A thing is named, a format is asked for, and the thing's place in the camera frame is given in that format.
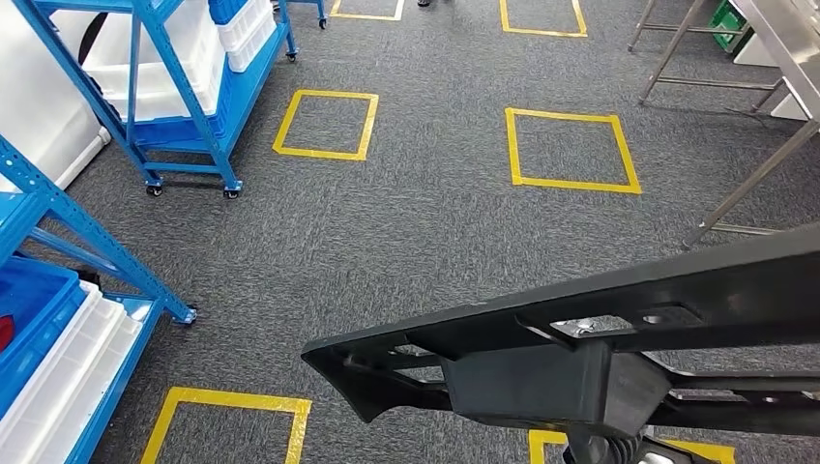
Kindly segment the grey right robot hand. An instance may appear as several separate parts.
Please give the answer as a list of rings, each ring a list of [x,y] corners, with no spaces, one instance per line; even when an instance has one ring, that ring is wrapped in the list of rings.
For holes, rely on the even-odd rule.
[[[571,428],[563,451],[566,463],[634,463],[644,434],[629,438],[602,436],[585,429]]]

